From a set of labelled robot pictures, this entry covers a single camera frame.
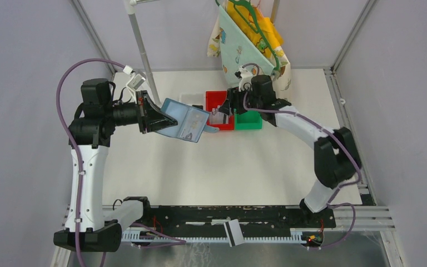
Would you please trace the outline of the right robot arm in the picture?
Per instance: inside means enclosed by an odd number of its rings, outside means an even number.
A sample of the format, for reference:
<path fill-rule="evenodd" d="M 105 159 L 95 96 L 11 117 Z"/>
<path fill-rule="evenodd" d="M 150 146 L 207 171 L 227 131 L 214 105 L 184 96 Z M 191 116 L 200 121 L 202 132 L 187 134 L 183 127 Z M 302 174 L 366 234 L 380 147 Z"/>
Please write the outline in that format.
<path fill-rule="evenodd" d="M 277 97 L 268 75 L 237 71 L 235 76 L 239 84 L 227 90 L 221 112 L 257 112 L 263 121 L 293 134 L 313 150 L 316 181 L 300 202 L 299 220 L 306 227 L 315 226 L 337 193 L 352 185 L 351 178 L 362 179 L 362 162 L 350 129 L 325 127 L 303 115 L 292 103 Z"/>

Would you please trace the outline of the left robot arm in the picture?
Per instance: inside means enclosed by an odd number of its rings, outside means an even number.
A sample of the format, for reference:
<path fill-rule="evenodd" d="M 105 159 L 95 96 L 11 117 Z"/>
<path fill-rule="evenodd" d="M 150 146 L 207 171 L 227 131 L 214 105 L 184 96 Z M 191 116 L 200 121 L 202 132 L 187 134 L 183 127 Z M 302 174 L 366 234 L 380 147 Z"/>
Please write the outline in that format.
<path fill-rule="evenodd" d="M 134 102 L 115 104 L 113 85 L 105 78 L 84 81 L 82 103 L 66 127 L 73 160 L 71 202 L 64 228 L 54 233 L 53 243 L 71 251 L 115 252 L 132 223 L 143 227 L 152 221 L 146 197 L 127 197 L 120 208 L 103 213 L 103 175 L 116 127 L 137 124 L 147 134 L 178 125 L 145 90 L 135 93 Z"/>

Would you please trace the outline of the blue card holder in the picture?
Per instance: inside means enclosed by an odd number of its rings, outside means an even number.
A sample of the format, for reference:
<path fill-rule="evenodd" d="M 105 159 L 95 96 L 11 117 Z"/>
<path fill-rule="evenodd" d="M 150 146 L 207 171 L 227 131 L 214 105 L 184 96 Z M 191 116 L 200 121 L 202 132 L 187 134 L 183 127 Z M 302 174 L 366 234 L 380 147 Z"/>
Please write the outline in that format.
<path fill-rule="evenodd" d="M 177 125 L 156 131 L 160 135 L 197 143 L 203 132 L 217 133 L 220 131 L 218 127 L 207 124 L 209 113 L 197 107 L 166 98 L 161 111 L 174 118 Z"/>

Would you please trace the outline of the white magnetic stripe card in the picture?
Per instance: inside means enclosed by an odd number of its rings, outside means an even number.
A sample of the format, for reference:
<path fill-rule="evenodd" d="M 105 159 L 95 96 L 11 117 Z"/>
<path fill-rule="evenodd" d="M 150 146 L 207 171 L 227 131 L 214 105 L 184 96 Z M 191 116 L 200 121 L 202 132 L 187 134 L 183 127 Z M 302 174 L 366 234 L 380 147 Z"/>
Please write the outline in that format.
<path fill-rule="evenodd" d="M 243 236 L 240 223 L 237 219 L 225 222 L 224 228 L 230 247 L 238 246 L 245 243 L 245 238 Z"/>

